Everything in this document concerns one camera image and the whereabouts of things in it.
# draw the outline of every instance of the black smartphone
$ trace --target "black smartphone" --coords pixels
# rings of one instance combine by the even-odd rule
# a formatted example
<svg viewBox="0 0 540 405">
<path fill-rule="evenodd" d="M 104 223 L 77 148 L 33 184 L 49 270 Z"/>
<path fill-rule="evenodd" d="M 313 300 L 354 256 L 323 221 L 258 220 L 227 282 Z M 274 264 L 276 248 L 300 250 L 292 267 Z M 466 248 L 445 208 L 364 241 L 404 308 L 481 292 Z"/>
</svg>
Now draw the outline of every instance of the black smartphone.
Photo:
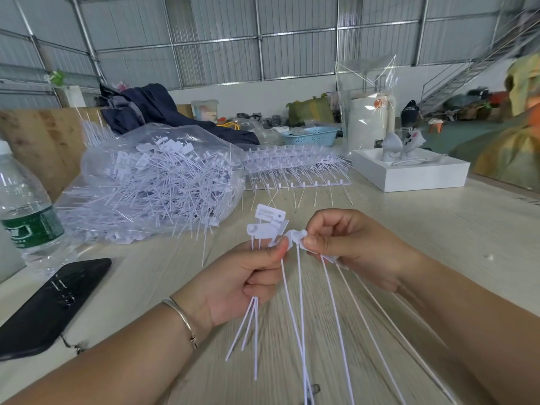
<svg viewBox="0 0 540 405">
<path fill-rule="evenodd" d="M 110 258 L 63 266 L 0 327 L 0 361 L 44 352 L 111 267 Z"/>
</svg>

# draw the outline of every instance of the person's right hand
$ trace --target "person's right hand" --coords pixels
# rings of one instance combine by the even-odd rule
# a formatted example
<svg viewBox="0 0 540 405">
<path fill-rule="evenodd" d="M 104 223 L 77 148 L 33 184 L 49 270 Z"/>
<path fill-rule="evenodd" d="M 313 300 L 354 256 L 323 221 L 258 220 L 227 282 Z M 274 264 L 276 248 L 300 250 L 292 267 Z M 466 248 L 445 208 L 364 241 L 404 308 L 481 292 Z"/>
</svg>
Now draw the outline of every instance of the person's right hand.
<svg viewBox="0 0 540 405">
<path fill-rule="evenodd" d="M 395 293 L 406 270 L 423 254 L 357 210 L 324 209 L 307 223 L 303 245 L 340 261 L 382 289 Z"/>
</svg>

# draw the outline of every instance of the metal staircase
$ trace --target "metal staircase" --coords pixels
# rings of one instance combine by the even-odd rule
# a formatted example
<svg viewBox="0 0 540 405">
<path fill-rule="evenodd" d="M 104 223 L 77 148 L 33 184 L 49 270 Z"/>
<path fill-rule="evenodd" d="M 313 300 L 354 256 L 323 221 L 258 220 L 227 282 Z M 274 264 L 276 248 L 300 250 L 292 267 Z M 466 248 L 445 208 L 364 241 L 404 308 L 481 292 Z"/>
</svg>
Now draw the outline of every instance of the metal staircase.
<svg viewBox="0 0 540 405">
<path fill-rule="evenodd" d="M 515 55 L 520 48 L 535 39 L 540 34 L 540 8 L 532 13 L 522 11 L 497 32 L 503 35 L 498 39 L 490 36 L 480 41 L 471 51 L 423 85 L 420 100 L 422 114 L 436 110 L 448 98 L 455 95 L 459 88 L 474 80 L 478 74 L 496 62 Z M 490 38 L 491 46 L 483 55 L 475 59 L 465 59 L 466 56 L 472 56 L 475 49 L 485 44 Z M 456 68 L 454 64 L 458 63 L 462 65 Z"/>
</svg>

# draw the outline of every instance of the corrugated metal wall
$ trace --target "corrugated metal wall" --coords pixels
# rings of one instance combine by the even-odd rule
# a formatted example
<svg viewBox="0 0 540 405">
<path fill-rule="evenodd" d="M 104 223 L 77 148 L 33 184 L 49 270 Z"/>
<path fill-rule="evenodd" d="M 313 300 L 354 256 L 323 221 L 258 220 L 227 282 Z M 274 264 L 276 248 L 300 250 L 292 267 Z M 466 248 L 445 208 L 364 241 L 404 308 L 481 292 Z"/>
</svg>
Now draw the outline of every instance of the corrugated metal wall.
<svg viewBox="0 0 540 405">
<path fill-rule="evenodd" d="M 61 70 L 64 84 L 87 92 L 98 87 L 70 0 L 0 0 L 0 108 L 58 107 L 48 72 Z M 23 19 L 35 35 L 36 45 Z"/>
<path fill-rule="evenodd" d="M 0 60 L 11 65 L 3 74 L 40 79 L 45 70 L 20 14 L 12 0 L 0 3 Z M 527 3 L 429 0 L 424 9 L 426 0 L 80 0 L 107 81 L 169 89 L 332 74 L 336 60 L 389 53 L 397 65 L 471 59 Z M 96 86 L 72 3 L 21 4 L 54 67 L 70 83 Z"/>
</svg>

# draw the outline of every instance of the hand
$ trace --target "hand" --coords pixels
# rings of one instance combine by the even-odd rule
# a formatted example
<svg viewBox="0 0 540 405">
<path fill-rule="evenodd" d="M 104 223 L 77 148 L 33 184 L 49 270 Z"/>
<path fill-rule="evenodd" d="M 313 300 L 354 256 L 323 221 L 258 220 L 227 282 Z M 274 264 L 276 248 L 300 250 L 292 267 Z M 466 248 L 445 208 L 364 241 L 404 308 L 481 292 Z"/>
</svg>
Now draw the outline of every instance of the hand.
<svg viewBox="0 0 540 405">
<path fill-rule="evenodd" d="M 307 223 L 303 245 L 340 261 L 376 286 L 396 292 L 401 276 L 422 253 L 357 210 L 317 211 Z"/>
<path fill-rule="evenodd" d="M 264 304 L 275 294 L 281 281 L 281 259 L 287 253 L 287 239 L 272 248 L 262 240 L 251 250 L 251 242 L 237 245 L 197 274 L 172 295 L 172 299 L 195 324 L 198 336 L 244 315 L 251 297 Z"/>
</svg>

